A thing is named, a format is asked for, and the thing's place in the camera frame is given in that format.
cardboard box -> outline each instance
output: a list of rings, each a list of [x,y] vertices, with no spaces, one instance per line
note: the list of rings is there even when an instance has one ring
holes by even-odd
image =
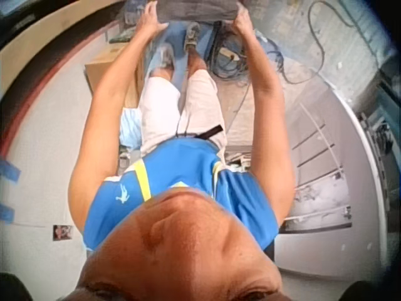
[[[89,81],[92,93],[96,90],[103,74],[106,72],[107,68],[114,62],[121,51],[126,47],[128,43],[116,43],[107,45],[98,56],[96,56],[91,62],[85,65],[86,75]],[[137,70],[130,82],[128,87],[127,96],[125,97],[126,108],[136,108],[138,107],[140,94],[143,88],[144,81],[144,71],[143,71],[143,58],[139,60]]]

black strap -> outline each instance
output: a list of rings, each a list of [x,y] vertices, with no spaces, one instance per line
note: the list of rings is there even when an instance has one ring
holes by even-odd
[[[214,135],[217,135],[219,132],[222,132],[222,131],[223,131],[222,126],[221,125],[217,125],[213,129],[208,130],[207,132],[204,132],[202,134],[196,135],[194,138],[207,140],[207,139],[213,137]]]

knee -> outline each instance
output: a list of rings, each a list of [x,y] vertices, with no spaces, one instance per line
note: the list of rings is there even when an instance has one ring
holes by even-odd
[[[156,68],[150,72],[150,77],[161,77],[171,82],[173,72],[173,69],[169,68]]]

red stripe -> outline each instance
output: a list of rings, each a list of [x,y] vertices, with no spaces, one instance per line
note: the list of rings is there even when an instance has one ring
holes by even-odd
[[[4,135],[1,137],[1,149],[0,155],[5,158],[8,154],[9,148],[19,130],[19,127],[25,118],[29,108],[32,106],[34,101],[37,99],[38,95],[42,92],[43,88],[49,83],[49,81],[56,75],[56,73],[75,56],[79,51],[81,51],[87,44],[93,41],[98,36],[105,33],[108,29],[118,24],[118,21],[113,21],[105,27],[99,29],[98,31],[91,34],[81,43],[76,45],[64,58],[62,58],[52,69],[42,78],[39,84],[33,89],[31,94],[23,101],[21,108],[18,110],[17,114],[9,124],[8,128],[4,131]]]

white shorts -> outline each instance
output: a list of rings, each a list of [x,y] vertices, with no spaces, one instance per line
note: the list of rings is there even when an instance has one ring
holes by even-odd
[[[178,102],[180,92],[168,80],[150,77],[139,102],[142,112],[142,146],[144,156],[161,142],[176,134],[198,135],[217,125],[223,131],[210,140],[224,152],[227,145],[224,119],[217,87],[206,70],[197,70],[189,79],[185,104],[180,115]]]

